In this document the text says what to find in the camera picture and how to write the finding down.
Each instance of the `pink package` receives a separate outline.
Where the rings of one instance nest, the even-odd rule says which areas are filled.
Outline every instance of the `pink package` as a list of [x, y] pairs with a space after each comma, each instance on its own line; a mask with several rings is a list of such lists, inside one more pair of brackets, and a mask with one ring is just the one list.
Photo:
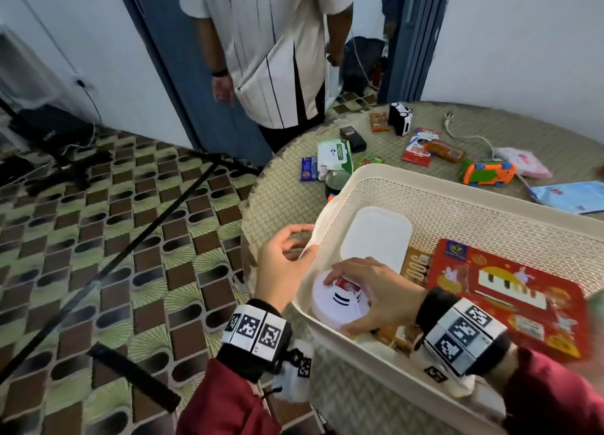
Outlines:
[[495, 155], [516, 165], [516, 173], [534, 179], [549, 179], [551, 172], [531, 152], [512, 147], [495, 149]]

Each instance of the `black pants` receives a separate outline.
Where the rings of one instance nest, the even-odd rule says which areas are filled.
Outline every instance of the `black pants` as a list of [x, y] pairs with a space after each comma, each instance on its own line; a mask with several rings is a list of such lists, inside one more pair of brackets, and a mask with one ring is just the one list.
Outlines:
[[300, 134], [306, 133], [312, 127], [315, 127], [325, 121], [325, 83], [319, 89], [315, 97], [316, 109], [318, 114], [313, 118], [306, 117], [306, 108], [304, 105], [304, 99], [302, 98], [302, 89], [299, 86], [298, 74], [296, 77], [296, 110], [298, 113], [298, 124], [289, 128], [266, 128], [262, 125], [258, 125], [262, 136], [268, 143], [273, 153], [277, 153], [280, 149], [285, 147], [290, 141], [293, 141]]

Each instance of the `hand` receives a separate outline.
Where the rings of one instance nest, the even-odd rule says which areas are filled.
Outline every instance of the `hand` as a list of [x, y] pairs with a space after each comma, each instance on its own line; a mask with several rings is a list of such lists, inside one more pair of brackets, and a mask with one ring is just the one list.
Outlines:
[[331, 43], [328, 43], [325, 47], [325, 53], [330, 65], [338, 67], [342, 64], [342, 60], [344, 58], [344, 47], [336, 49], [332, 47]]
[[382, 327], [415, 323], [417, 311], [426, 298], [425, 289], [372, 257], [349, 258], [334, 264], [323, 283], [329, 285], [342, 275], [363, 284], [371, 304], [365, 317], [342, 325], [342, 334], [351, 336]]
[[258, 259], [255, 298], [269, 303], [279, 312], [283, 312], [294, 300], [319, 246], [310, 246], [300, 256], [298, 252], [292, 252], [292, 249], [303, 249], [308, 239], [291, 238], [290, 235], [312, 231], [314, 227], [315, 225], [288, 225], [264, 243]]
[[235, 102], [235, 88], [232, 86], [231, 75], [213, 77], [212, 93], [217, 103], [233, 104]]

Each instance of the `white wall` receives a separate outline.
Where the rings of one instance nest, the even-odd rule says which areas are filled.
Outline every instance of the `white wall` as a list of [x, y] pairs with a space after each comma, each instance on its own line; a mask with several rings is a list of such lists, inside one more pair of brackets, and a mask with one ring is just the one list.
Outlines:
[[[27, 0], [84, 81], [110, 127], [185, 147], [191, 143], [122, 0]], [[22, 0], [0, 0], [0, 20], [49, 66], [90, 119], [74, 72]]]
[[504, 109], [604, 142], [604, 0], [449, 0], [422, 100]]
[[354, 13], [351, 33], [367, 38], [383, 38], [382, 0], [352, 0]]

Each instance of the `black bag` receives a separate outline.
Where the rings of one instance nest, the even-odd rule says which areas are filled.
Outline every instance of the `black bag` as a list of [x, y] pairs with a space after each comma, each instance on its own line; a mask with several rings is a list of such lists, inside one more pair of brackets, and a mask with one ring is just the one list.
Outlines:
[[368, 85], [366, 76], [369, 77], [375, 65], [379, 63], [384, 44], [383, 40], [367, 39], [361, 36], [346, 42], [342, 62], [345, 92], [354, 92], [359, 96], [365, 95], [365, 88]]

